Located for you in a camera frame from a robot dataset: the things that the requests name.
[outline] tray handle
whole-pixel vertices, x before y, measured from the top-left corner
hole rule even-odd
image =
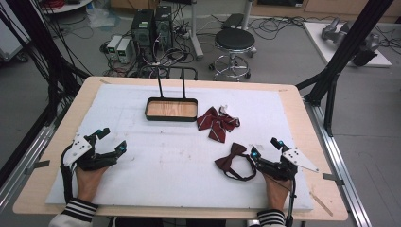
[[[162,82],[160,81],[160,74],[159,74],[159,70],[160,69],[165,69],[167,71],[167,78],[170,78],[170,72],[171,69],[181,69],[181,74],[180,74],[180,79],[183,81],[183,98],[185,97],[185,70],[190,70],[190,71],[194,71],[195,72],[195,77],[194,80],[198,80],[198,70],[196,70],[195,68],[192,67],[185,67],[185,66],[164,66],[164,65],[145,65],[141,68],[141,70],[139,71],[139,75],[142,75],[142,71],[146,68],[156,68],[156,76],[157,76],[157,80],[159,82],[159,90],[160,90],[160,97],[164,97],[163,96],[163,90],[162,90]]]

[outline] dark red bow tie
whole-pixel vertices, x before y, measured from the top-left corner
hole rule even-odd
[[[214,107],[211,107],[203,116],[198,117],[198,130],[211,129],[209,138],[224,143],[226,131],[230,132],[239,127],[240,123],[238,118],[229,116],[224,107],[220,107],[218,111],[220,115]]]
[[[246,182],[246,181],[252,179],[256,175],[256,166],[254,165],[251,157],[248,154],[242,154],[246,150],[247,149],[244,146],[239,145],[237,143],[233,143],[231,145],[230,155],[228,155],[227,157],[224,157],[224,158],[217,159],[215,161],[215,163],[219,169],[223,170],[224,174],[227,177]],[[231,163],[237,155],[244,157],[248,160],[248,162],[250,163],[253,175],[244,178],[244,177],[239,176],[239,174],[237,174],[235,171],[233,171],[231,169]]]

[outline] stool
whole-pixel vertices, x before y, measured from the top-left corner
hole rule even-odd
[[[254,37],[246,30],[227,28],[216,34],[215,45],[218,49],[228,52],[215,60],[209,65],[209,69],[216,70],[215,80],[222,75],[229,78],[236,78],[239,81],[240,77],[246,79],[251,77],[251,70],[248,63],[237,54],[250,52],[253,49]]]

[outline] striped sleeve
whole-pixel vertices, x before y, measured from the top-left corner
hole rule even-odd
[[[73,198],[68,202],[62,214],[82,221],[91,222],[97,208],[98,205]]]
[[[279,210],[265,210],[257,213],[260,226],[284,226],[284,213]]]

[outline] wooden tray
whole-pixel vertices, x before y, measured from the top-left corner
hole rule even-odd
[[[157,79],[159,81],[160,97],[150,97],[145,109],[145,116],[150,121],[196,121],[198,117],[198,101],[195,98],[185,97],[184,70],[188,69],[195,72],[195,80],[198,79],[198,72],[194,68],[169,66],[167,68],[167,77],[169,78],[170,69],[181,69],[180,79],[183,80],[183,97],[163,97],[162,83],[160,81],[159,66],[145,66],[156,68]]]

